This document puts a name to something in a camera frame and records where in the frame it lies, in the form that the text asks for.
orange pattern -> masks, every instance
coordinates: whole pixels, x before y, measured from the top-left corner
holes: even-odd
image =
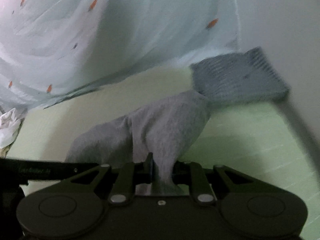
[[[219,19],[214,19],[213,21],[209,22],[209,24],[207,25],[207,29],[211,29],[213,26],[215,26],[218,20]]]
[[[22,5],[23,5],[23,3],[24,3],[24,0],[22,0],[22,1],[21,1],[20,6],[22,6]]]
[[[51,92],[51,90],[52,90],[52,84],[48,87],[48,89],[47,89],[47,93],[50,93],[50,92]]]
[[[96,6],[97,1],[98,1],[98,0],[94,0],[94,1],[92,2],[92,4],[91,4],[90,7],[89,7],[88,12],[90,12],[90,11]]]

grey cloth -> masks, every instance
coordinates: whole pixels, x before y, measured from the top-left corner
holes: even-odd
[[[191,68],[194,89],[215,106],[279,100],[289,92],[289,86],[272,68],[260,47],[246,53],[207,58]]]
[[[97,125],[72,144],[66,162],[143,162],[149,152],[156,164],[156,182],[139,185],[138,195],[175,195],[180,188],[171,179],[179,156],[199,137],[211,116],[212,104],[194,90],[141,107],[111,122]]]

grey sock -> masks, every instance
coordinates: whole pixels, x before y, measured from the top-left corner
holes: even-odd
[[[164,98],[80,135],[66,162],[108,163],[120,168],[129,161],[143,162],[152,152],[156,181],[152,187],[139,185],[136,193],[180,194],[171,179],[173,165],[199,137],[211,110],[210,101],[194,90]]]

white wall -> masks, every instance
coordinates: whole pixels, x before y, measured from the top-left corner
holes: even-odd
[[[237,0],[241,49],[261,46],[320,142],[320,0]]]

silver screw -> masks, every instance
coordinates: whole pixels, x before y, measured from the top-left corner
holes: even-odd
[[[200,195],[198,196],[198,200],[199,200],[200,202],[205,202],[205,203],[207,203],[207,202],[213,201],[213,200],[214,200],[214,197],[213,197],[212,195],[210,195],[210,194],[200,194]]]
[[[159,206],[164,206],[167,202],[165,200],[159,200],[158,205]]]
[[[112,203],[122,203],[127,200],[125,195],[122,194],[116,194],[110,197],[110,200]]]

